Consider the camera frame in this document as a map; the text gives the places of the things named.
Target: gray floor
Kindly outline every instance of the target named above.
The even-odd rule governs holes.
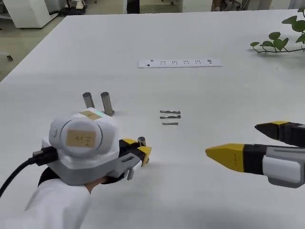
[[[97,4],[88,4],[86,14],[120,14],[123,0],[99,0]],[[285,9],[289,0],[276,0],[277,5],[283,3]],[[171,6],[170,0],[141,0],[141,13],[179,12],[178,6]],[[42,29],[16,29],[10,20],[0,19],[3,31],[0,32],[0,52],[8,52],[14,61],[9,62],[5,56],[0,56],[0,82],[4,79],[20,61],[53,29],[61,22],[57,17]]]

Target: black cable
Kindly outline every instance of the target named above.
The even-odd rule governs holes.
[[[3,195],[6,188],[10,185],[12,180],[27,166],[37,164],[42,166],[58,160],[57,150],[52,147],[42,148],[40,151],[34,152],[33,157],[30,157],[28,160],[23,162],[21,165],[15,169],[15,171],[6,179],[2,187],[0,188],[0,198]]]
[[[3,195],[4,191],[6,190],[6,188],[10,185],[12,180],[18,175],[18,173],[20,173],[26,166],[29,166],[29,165],[31,165],[30,160],[23,162],[21,165],[18,166],[17,169],[15,169],[15,171],[9,176],[9,178],[7,178],[7,180],[4,182],[4,184],[0,188],[0,198]]]

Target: power outlet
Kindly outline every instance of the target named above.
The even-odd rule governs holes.
[[[217,59],[182,59],[182,60],[141,60],[138,68],[184,68],[184,67],[222,67]]]

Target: hand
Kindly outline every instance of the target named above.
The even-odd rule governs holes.
[[[85,184],[85,187],[91,193],[95,186],[98,186],[99,184],[106,183],[107,181],[108,181],[108,177],[102,177],[102,178],[97,179],[97,180],[95,180],[93,182]]]

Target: metal rod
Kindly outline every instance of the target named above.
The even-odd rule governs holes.
[[[101,98],[102,98],[102,101],[103,101],[104,113],[109,115],[109,116],[113,116],[114,115],[114,110],[112,109],[112,106],[111,106],[109,93],[108,92],[101,93]]]
[[[92,99],[92,96],[91,96],[90,92],[85,92],[84,94],[82,94],[82,97],[84,98],[84,101],[85,101],[85,104],[86,104],[87,108],[89,108],[89,107],[95,108],[94,102],[93,102],[93,99]]]
[[[165,118],[181,118],[181,115],[174,115],[174,116],[160,116],[160,119],[165,119]]]
[[[162,123],[162,125],[178,125],[178,123]]]
[[[180,111],[160,111],[160,113],[177,114],[177,115],[181,114]]]
[[[140,146],[146,146],[145,137],[138,137],[138,143],[140,144]]]

